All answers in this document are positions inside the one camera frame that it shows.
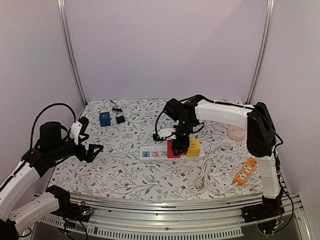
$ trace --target yellow block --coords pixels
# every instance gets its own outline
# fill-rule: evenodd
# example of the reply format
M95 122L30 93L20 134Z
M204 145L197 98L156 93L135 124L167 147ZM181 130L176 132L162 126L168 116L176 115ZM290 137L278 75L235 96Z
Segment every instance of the yellow block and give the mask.
M186 153L187 158L199 157L201 150L201 144L199 139L190 139L190 146Z

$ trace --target floral tablecloth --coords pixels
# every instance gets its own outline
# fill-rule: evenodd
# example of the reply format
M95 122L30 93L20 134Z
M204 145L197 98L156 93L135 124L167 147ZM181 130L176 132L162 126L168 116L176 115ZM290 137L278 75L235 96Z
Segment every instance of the floral tablecloth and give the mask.
M112 111L114 105L108 100L91 101L82 113L89 119L86 133L90 137L84 144L103 145L103 152L92 163L70 157L55 168L49 185L82 195L148 201L215 199L262 192L259 168L242 187L225 191L209 188L202 194L195 194L192 185L201 171L202 161L140 163L139 148L157 144L152 134L166 101L136 99L114 102L123 107L124 123L116 123L116 113ZM111 126L100 126L101 112L110 112ZM158 129L172 127L173 124L163 115ZM251 156L246 141L230 139L227 127L226 124L205 121L203 130L191 136L198 138L205 152L212 157L213 168L208 180L218 188L227 188Z

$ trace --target pink circular socket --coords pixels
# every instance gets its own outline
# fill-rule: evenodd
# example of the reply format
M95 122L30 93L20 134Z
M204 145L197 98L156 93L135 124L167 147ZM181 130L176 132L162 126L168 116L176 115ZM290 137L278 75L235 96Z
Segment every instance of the pink circular socket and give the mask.
M233 140L241 140L245 138L247 132L242 128L229 125L227 129L228 136Z

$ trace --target red block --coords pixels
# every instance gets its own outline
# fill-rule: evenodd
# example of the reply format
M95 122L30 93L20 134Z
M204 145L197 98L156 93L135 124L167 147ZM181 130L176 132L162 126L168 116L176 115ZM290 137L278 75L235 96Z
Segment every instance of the red block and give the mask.
M174 155L174 152L172 151L172 140L168 140L166 142L166 146L167 146L167 158L168 159L179 159L181 157L181 154L178 156Z

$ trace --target aluminum track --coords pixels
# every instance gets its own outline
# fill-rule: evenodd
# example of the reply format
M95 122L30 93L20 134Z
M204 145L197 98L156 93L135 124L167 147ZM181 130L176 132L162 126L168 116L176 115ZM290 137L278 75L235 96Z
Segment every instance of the aluminum track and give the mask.
M303 208L298 194L291 196L294 210ZM242 236L245 223L241 209L261 203L261 194L228 197L226 199L151 202L114 198L94 198L71 194L71 201L94 208L89 223L85 223L89 235L134 240L202 240L229 239ZM284 215L291 214L291 202L282 198ZM63 228L61 217L47 215L42 222ZM75 232L83 233L78 224Z

